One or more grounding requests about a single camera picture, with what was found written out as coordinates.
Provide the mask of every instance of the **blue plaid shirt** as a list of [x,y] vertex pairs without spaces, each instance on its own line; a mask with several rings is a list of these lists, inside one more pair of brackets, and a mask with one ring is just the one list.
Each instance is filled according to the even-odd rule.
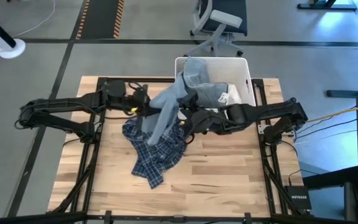
[[179,127],[179,122],[177,119],[172,129],[164,131],[153,146],[147,144],[152,133],[138,130],[136,120],[130,119],[122,126],[122,133],[130,140],[138,155],[132,174],[147,178],[151,189],[163,182],[162,172],[176,165],[186,150],[186,144],[182,141],[184,131]]

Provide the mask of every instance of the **concrete floor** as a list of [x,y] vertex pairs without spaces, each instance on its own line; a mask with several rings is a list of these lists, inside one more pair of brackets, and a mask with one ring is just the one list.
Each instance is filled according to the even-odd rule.
[[[56,12],[41,27],[23,38],[68,39],[82,0],[56,0]],[[272,2],[248,0],[249,36],[240,40],[358,42],[358,14],[354,12],[299,11],[302,0]],[[192,28],[193,0],[126,0],[120,39],[188,40]],[[45,19],[52,1],[0,0],[0,25],[11,35],[30,29]],[[47,98],[58,73],[66,44],[28,44],[24,55],[0,59],[0,217],[22,172],[35,130],[13,128],[19,107],[29,100]],[[194,45],[178,44],[75,44],[58,97],[75,96],[82,75],[172,76],[174,61]],[[252,77],[278,77],[285,99],[296,97],[309,118],[350,108],[352,99],[326,98],[328,89],[358,90],[358,48],[243,46]],[[222,56],[235,52],[222,49]],[[315,126],[302,134],[354,119],[349,113]],[[317,173],[357,164],[356,133],[321,139],[353,130],[355,123],[301,138],[297,142],[301,167]],[[65,133],[47,129],[19,210],[19,215],[43,213],[62,151]],[[313,213],[341,218],[341,189],[311,192]],[[326,201],[327,195],[337,195]]]

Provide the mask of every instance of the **white office chair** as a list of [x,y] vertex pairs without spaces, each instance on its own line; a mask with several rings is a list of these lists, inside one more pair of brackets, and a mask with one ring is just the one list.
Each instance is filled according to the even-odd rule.
[[233,33],[247,35],[246,0],[198,0],[193,10],[193,20],[195,28],[190,35],[211,35],[211,38],[187,52],[185,57],[207,47],[211,47],[214,56],[218,57],[221,44],[236,49],[237,56],[244,53],[232,41]]

